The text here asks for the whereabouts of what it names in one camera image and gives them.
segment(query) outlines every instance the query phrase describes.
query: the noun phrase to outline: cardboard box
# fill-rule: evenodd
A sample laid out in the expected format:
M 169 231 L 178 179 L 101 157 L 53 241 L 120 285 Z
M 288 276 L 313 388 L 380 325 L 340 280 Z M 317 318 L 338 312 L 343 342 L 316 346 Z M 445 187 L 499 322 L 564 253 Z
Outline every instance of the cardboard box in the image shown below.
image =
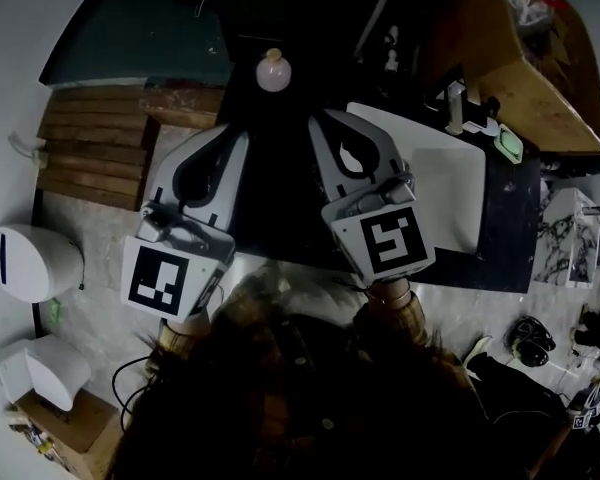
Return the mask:
M 111 404 L 81 390 L 73 409 L 63 412 L 30 391 L 18 410 L 46 432 L 67 469 L 80 480 L 103 480 L 122 437 L 120 413 Z
M 600 154 L 600 75 L 573 8 L 556 10 L 547 55 L 530 62 L 507 0 L 426 0 L 426 7 L 425 88 L 461 66 L 467 87 L 483 101 L 496 97 L 498 120 L 540 151 Z

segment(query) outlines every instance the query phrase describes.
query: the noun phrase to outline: floor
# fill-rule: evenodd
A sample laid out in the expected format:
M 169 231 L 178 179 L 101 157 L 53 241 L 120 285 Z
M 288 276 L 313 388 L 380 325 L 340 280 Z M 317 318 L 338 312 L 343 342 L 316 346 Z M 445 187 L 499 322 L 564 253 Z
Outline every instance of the floor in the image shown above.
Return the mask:
M 163 127 L 154 154 L 149 182 L 156 166 L 192 130 Z M 125 307 L 120 302 L 122 247 L 126 235 L 135 234 L 138 215 L 86 201 L 45 193 L 43 225 L 58 230 L 78 243 L 85 256 L 85 289 L 72 289 L 58 297 L 61 303 L 57 322 L 52 321 L 50 304 L 42 305 L 45 327 L 80 349 L 92 368 L 87 388 L 115 403 L 111 377 L 123 363 L 150 352 L 147 339 L 154 337 L 159 319 Z M 241 277 L 264 263 L 265 259 L 239 254 L 223 279 L 225 295 Z M 291 301 L 299 310 L 318 308 L 321 316 L 340 324 L 351 320 L 359 299 L 331 281 L 333 273 L 287 264 L 285 273 L 297 288 Z M 593 368 L 598 352 L 577 347 L 572 353 L 570 330 L 576 324 L 583 303 L 600 308 L 600 269 L 591 290 L 562 288 L 532 282 L 525 295 L 444 286 L 414 284 L 431 329 L 440 332 L 444 345 L 462 356 L 483 335 L 494 337 L 491 355 L 502 363 L 525 371 L 556 393 L 573 395 L 596 374 Z M 221 302 L 216 294 L 212 309 Z M 557 347 L 547 365 L 528 369 L 513 360 L 502 344 L 511 323 L 521 315 L 537 317 L 552 333 Z M 142 363 L 119 378 L 118 391 L 126 399 L 143 382 Z

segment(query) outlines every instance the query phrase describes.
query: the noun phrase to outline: green soap dish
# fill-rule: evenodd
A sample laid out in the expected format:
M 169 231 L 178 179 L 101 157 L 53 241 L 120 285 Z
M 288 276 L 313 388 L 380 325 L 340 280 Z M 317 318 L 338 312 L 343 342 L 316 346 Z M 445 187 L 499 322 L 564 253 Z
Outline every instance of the green soap dish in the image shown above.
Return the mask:
M 500 133 L 493 140 L 493 144 L 512 164 L 522 162 L 524 145 L 518 136 L 507 126 L 500 125 Z

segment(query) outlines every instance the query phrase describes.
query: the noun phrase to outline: black table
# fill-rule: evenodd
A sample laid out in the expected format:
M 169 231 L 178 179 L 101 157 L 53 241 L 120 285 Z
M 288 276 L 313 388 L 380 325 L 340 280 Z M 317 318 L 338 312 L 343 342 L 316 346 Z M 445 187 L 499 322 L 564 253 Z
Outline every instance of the black table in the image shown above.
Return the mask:
M 252 142 L 230 233 L 241 252 L 351 271 L 320 217 L 326 198 L 308 116 L 319 108 L 344 109 L 347 101 L 355 100 L 434 128 L 441 129 L 441 123 L 422 105 L 405 105 L 367 91 L 364 84 L 356 84 L 354 72 L 345 73 L 346 79 L 330 80 L 321 93 L 315 81 L 329 74 L 316 76 L 312 69 L 295 68 L 287 90 L 268 94 L 257 87 L 252 66 L 236 66 L 220 119 L 247 127 Z M 327 89 L 334 85 L 341 89 Z M 540 205 L 539 157 L 527 151 L 523 162 L 514 166 L 484 136 L 465 133 L 459 138 L 484 150 L 487 158 L 478 250 L 471 255 L 436 249 L 435 264 L 412 280 L 526 293 Z

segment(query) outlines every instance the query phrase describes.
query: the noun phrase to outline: white container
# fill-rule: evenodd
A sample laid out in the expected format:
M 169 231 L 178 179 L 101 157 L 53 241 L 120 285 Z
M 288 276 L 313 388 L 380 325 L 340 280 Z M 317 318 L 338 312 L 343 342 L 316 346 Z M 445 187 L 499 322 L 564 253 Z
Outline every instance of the white container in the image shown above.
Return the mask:
M 31 343 L 19 340 L 0 349 L 0 386 L 12 404 L 33 389 L 27 366 L 27 347 Z
M 77 349 L 49 335 L 27 347 L 33 389 L 63 411 L 70 411 L 78 390 L 91 378 L 91 368 Z
M 258 85 L 268 92 L 280 92 L 291 81 L 291 65 L 278 48 L 271 48 L 256 68 Z
M 49 300 L 79 286 L 84 260 L 68 238 L 44 228 L 0 227 L 0 285 L 25 302 Z

